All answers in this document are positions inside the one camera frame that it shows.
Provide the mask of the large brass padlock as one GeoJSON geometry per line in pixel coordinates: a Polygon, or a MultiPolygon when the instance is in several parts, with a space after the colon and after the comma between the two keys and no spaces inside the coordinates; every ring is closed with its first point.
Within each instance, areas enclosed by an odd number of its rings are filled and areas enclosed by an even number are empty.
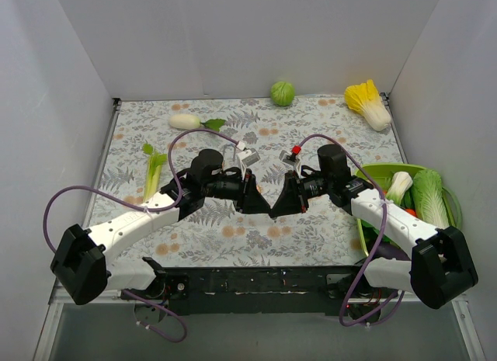
{"type": "Polygon", "coordinates": [[[228,143],[222,147],[222,156],[224,159],[224,165],[235,165],[237,163],[237,148],[235,144],[228,143]]]}

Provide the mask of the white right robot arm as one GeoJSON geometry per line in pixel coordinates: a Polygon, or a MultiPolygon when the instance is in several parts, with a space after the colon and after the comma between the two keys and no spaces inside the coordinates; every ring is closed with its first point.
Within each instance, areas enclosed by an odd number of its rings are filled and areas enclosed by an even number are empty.
{"type": "Polygon", "coordinates": [[[371,181],[352,174],[345,151],[336,144],[318,149],[319,169],[301,165],[301,149],[282,151],[280,160],[293,166],[286,173],[272,218],[304,213],[309,200],[322,195],[348,214],[373,225],[407,255],[405,260],[375,257],[351,280],[353,291],[368,297],[378,288],[415,294],[438,309],[478,283],[478,274],[464,235],[455,227],[437,227],[388,203],[371,181]]]}

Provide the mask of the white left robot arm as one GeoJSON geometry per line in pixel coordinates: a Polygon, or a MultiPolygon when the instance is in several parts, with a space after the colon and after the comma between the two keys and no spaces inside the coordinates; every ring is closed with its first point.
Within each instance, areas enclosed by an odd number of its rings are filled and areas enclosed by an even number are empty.
{"type": "Polygon", "coordinates": [[[238,166],[225,169],[222,153],[203,149],[177,181],[163,186],[139,211],[83,229],[69,227],[50,268],[77,305],[107,290],[133,290],[155,299],[164,293],[166,272],[149,257],[117,261],[121,252],[165,226],[175,224],[204,205],[207,198],[230,200],[244,214],[268,214],[270,205],[256,187],[249,166],[260,157],[253,149],[237,153],[238,166]]]}

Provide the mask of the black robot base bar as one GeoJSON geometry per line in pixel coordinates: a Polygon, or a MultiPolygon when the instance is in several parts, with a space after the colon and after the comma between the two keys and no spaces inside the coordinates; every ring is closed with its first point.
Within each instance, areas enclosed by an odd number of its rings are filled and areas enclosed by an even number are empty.
{"type": "Polygon", "coordinates": [[[352,266],[156,267],[158,278],[133,295],[163,302],[178,315],[293,314],[336,316],[360,271],[352,266]]]}

